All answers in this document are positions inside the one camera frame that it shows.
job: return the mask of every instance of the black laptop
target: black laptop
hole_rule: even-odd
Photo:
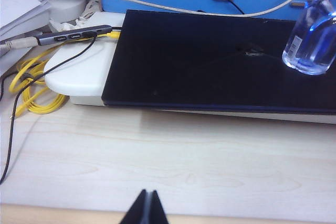
[[[287,20],[128,10],[102,100],[153,109],[336,114],[336,66],[288,68]]]

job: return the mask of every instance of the bottle label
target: bottle label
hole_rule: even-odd
[[[290,46],[290,48],[288,50],[288,54],[287,54],[288,58],[295,57],[296,53],[299,50],[301,42],[302,42],[302,39],[300,37],[298,37],[298,36],[295,35],[294,40],[292,42],[292,45]]]

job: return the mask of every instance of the plastic water bottle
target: plastic water bottle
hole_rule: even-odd
[[[332,0],[307,0],[289,37],[282,60],[298,71],[325,73],[336,56],[336,10]]]

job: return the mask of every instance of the desk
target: desk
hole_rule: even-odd
[[[16,119],[1,202],[124,212],[146,188],[168,214],[336,222],[335,167],[335,125],[68,102]]]

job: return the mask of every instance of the yellow cable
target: yellow cable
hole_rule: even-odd
[[[112,31],[107,34],[98,35],[98,37],[110,37],[113,39],[119,39],[120,32],[119,31]],[[88,39],[78,39],[76,41],[84,41]],[[43,73],[43,69],[48,62],[48,60],[41,60],[44,56],[48,55],[49,53],[55,51],[57,48],[61,47],[62,45],[69,43],[65,42],[55,47],[49,48],[48,50],[42,52],[36,57],[33,57],[28,60],[23,60],[17,63],[17,71],[18,74],[12,80],[9,91],[11,93],[17,93],[20,89],[22,89],[25,85],[30,83],[34,77],[38,76],[39,74]],[[66,96],[63,94],[57,94],[56,97],[47,105],[39,105],[35,102],[39,96],[49,90],[46,86],[44,79],[38,80],[35,84],[40,86],[45,86],[41,90],[37,91],[35,94],[31,95],[31,87],[26,88],[22,93],[23,103],[19,105],[16,109],[15,115],[20,116],[26,109],[29,111],[36,113],[36,114],[47,114],[55,111],[59,107],[61,107],[64,102],[66,101]]]

